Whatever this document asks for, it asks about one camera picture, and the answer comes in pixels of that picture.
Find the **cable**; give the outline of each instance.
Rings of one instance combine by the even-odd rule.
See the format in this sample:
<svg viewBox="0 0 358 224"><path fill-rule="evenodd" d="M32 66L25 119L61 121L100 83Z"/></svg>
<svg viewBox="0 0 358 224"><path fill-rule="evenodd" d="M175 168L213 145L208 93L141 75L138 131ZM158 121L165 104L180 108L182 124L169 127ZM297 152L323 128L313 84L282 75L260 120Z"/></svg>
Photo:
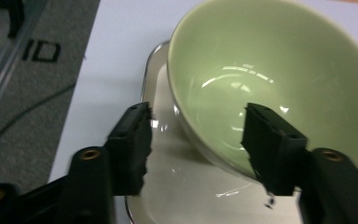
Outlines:
<svg viewBox="0 0 358 224"><path fill-rule="evenodd" d="M38 108L41 105L44 105L46 103L48 103L50 100L55 99L58 96L61 96L62 94L72 90L75 87L75 83L69 85L68 87L64 88L61 91L57 91L54 94L48 96L47 98L36 102L36 104L31 105L30 107L28 107L27 109L25 109L24 111L22 111L19 115L17 115L16 117L14 117L12 120L10 120L5 127L3 127L0 130L0 138L2 137L2 135L4 135L17 121L19 121L20 119L22 119L25 115L27 115L28 113L32 112L34 109Z"/></svg>

